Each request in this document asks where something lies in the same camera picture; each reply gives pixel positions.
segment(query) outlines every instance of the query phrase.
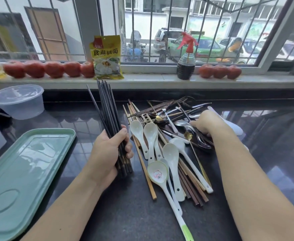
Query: yellow packet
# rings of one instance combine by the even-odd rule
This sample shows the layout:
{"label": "yellow packet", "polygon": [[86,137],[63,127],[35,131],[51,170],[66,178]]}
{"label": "yellow packet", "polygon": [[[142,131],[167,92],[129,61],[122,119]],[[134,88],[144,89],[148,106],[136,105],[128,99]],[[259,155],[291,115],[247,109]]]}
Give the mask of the yellow packet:
{"label": "yellow packet", "polygon": [[89,44],[97,78],[123,79],[120,67],[121,42],[119,35],[95,36]]}

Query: red tomato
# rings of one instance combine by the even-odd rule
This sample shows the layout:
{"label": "red tomato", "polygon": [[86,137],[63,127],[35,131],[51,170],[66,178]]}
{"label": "red tomato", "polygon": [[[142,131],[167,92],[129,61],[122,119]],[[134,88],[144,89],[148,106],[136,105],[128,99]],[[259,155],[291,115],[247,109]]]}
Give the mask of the red tomato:
{"label": "red tomato", "polygon": [[80,76],[80,63],[79,62],[66,62],[64,63],[65,73],[70,77],[79,77]]}
{"label": "red tomato", "polygon": [[214,67],[211,64],[204,64],[199,68],[199,75],[204,79],[208,79],[212,77],[213,74],[214,74]]}
{"label": "red tomato", "polygon": [[229,66],[228,71],[229,71],[227,74],[228,79],[237,79],[237,77],[240,76],[242,73],[241,68],[235,65]]}
{"label": "red tomato", "polygon": [[64,73],[65,69],[61,62],[45,62],[44,64],[45,72],[53,79],[61,78]]}
{"label": "red tomato", "polygon": [[25,72],[32,78],[42,78],[45,76],[45,68],[43,63],[37,60],[25,62]]}
{"label": "red tomato", "polygon": [[9,61],[8,63],[3,65],[3,70],[6,74],[16,79],[21,79],[25,77],[24,64],[19,61]]}
{"label": "red tomato", "polygon": [[225,65],[218,64],[214,66],[214,77],[222,79],[228,74],[228,68]]}
{"label": "red tomato", "polygon": [[93,62],[85,62],[85,63],[81,64],[81,74],[85,78],[93,78],[95,76]]}

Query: spray bottle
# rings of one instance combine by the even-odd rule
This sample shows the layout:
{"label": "spray bottle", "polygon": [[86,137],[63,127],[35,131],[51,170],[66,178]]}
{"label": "spray bottle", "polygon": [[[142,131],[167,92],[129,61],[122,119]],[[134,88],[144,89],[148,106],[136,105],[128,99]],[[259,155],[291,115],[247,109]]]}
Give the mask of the spray bottle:
{"label": "spray bottle", "polygon": [[188,33],[182,32],[183,40],[177,49],[187,44],[186,53],[179,59],[177,64],[177,76],[179,79],[188,80],[192,76],[196,59],[194,56],[194,45],[198,45],[197,41]]}

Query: green car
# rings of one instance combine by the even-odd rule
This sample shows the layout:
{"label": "green car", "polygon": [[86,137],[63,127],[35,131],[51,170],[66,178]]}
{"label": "green car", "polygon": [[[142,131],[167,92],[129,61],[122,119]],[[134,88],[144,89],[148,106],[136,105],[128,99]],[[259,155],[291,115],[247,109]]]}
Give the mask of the green car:
{"label": "green car", "polygon": [[[192,35],[196,40],[198,40],[199,35]],[[168,43],[168,48],[167,48],[167,57],[169,59],[173,59],[174,61],[180,59],[180,49],[177,49],[183,40],[183,37],[179,37],[176,40],[172,40],[170,43]],[[195,52],[195,58],[196,62],[202,63],[202,62],[207,62],[208,56],[209,56],[209,50],[212,45],[213,39],[210,37],[206,36],[201,36],[201,39],[199,40],[199,45],[197,52],[196,51],[196,46],[194,46],[194,52]],[[184,45],[182,47],[182,55],[186,53],[186,48],[187,45]],[[213,48],[211,50],[211,58],[209,59],[209,62],[216,62],[216,58],[221,56],[221,51],[223,48],[219,46],[219,44],[214,41]]]}

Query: green plastic tray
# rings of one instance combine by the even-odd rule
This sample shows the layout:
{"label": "green plastic tray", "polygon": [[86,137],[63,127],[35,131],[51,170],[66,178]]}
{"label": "green plastic tray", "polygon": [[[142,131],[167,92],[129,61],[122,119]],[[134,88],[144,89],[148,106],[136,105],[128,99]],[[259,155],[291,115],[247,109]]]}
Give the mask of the green plastic tray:
{"label": "green plastic tray", "polygon": [[0,157],[0,241],[28,227],[75,137],[73,129],[33,129]]}

